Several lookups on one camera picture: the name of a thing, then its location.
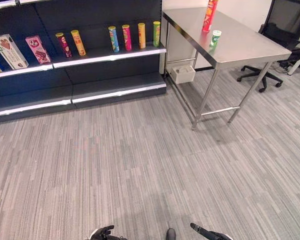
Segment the pink snack box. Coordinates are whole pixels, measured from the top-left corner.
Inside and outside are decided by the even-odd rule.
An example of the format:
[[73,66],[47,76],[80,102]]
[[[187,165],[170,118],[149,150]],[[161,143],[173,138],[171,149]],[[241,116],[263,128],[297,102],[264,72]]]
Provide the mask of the pink snack box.
[[29,36],[25,41],[29,45],[39,64],[51,63],[51,59],[47,50],[42,46],[42,41],[39,36]]

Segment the black office chair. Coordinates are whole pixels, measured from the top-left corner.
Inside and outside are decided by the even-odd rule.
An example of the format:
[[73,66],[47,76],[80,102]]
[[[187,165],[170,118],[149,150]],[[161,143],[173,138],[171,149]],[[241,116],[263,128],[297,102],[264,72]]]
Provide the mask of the black office chair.
[[[289,61],[300,58],[300,47],[297,46],[300,44],[300,0],[272,0],[270,11],[259,33],[292,51],[289,59],[279,62],[280,66],[287,66],[285,64]],[[238,82],[241,82],[242,78],[258,76],[261,72],[261,69],[251,66],[243,66],[241,71],[245,69],[253,72],[239,77]],[[278,81],[275,85],[277,88],[283,83],[280,78],[267,72],[262,79],[263,88],[259,89],[260,93],[267,88],[267,78]]]

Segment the chair backrest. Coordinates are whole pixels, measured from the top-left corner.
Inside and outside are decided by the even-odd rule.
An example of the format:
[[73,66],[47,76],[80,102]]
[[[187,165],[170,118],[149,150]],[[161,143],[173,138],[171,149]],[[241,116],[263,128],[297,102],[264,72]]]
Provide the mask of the chair backrest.
[[300,0],[272,0],[261,32],[283,47],[300,38]]

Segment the metal table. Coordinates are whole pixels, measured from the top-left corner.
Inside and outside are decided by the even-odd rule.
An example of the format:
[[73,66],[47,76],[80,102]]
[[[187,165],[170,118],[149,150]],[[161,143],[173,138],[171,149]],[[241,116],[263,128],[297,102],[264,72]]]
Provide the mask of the metal table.
[[[253,90],[265,76],[272,62],[286,60],[291,54],[291,51],[286,48],[219,11],[216,11],[215,13],[210,32],[202,32],[206,9],[206,7],[182,8],[165,10],[163,12],[163,17],[167,20],[165,46],[166,55],[168,54],[169,49],[170,25],[173,26],[196,49],[194,58],[170,61],[168,63],[193,60],[194,67],[198,54],[200,53],[214,68],[214,73],[197,112],[193,109],[187,100],[187,97],[183,94],[178,85],[175,84],[186,105],[195,117],[192,123],[192,130],[197,128],[201,116],[235,110],[228,121],[228,123],[231,123],[239,113],[240,109],[242,109],[244,104],[247,102]],[[222,35],[216,47],[210,47],[213,30],[222,31]],[[203,112],[211,89],[215,84],[219,70],[257,63],[266,64],[260,72],[257,80],[238,106]],[[168,73],[167,56],[164,61],[164,71],[164,75],[166,76]]]

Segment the white wall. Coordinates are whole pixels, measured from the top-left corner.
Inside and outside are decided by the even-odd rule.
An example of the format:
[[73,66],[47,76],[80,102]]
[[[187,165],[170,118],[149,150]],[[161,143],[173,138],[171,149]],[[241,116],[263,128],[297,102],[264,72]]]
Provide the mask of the white wall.
[[[217,10],[236,19],[249,28],[259,30],[267,18],[272,0],[219,0]],[[162,8],[196,8],[206,7],[208,0],[162,0]],[[162,20],[162,39],[165,44],[167,22]],[[195,51],[173,27],[171,27],[169,36],[169,54],[168,61],[192,58]],[[198,57],[195,68],[204,68],[211,66],[202,56]]]

